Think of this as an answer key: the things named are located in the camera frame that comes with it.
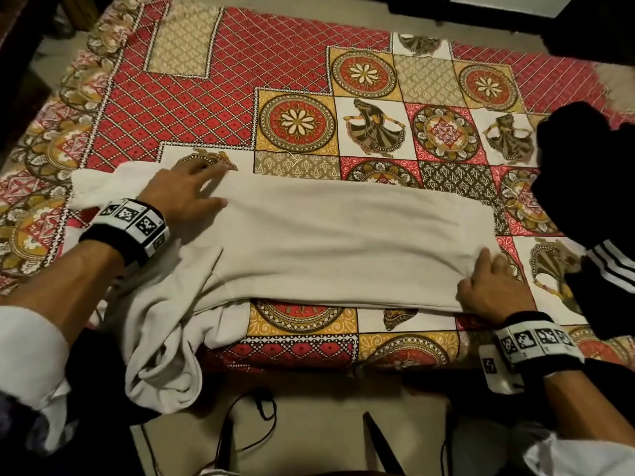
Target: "patterned blanket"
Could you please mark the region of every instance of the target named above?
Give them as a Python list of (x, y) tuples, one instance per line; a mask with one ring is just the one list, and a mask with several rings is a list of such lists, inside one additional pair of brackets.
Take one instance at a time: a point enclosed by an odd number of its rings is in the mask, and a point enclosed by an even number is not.
[[(535, 128), (550, 112), (586, 100), (613, 127), (635, 120), (611, 104), (598, 67), (192, 1), (116, 2), (4, 167), (0, 289), (49, 264), (65, 227), (94, 215), (68, 208), (72, 170), (195, 154), (258, 174), (480, 200), (538, 309), (586, 356), (635, 368), (632, 337), (599, 341), (585, 325), (563, 278), (580, 247), (531, 193)], [(208, 371), (400, 369), (460, 364), (489, 340), (469, 315), (255, 300), (247, 336), (199, 359)]]

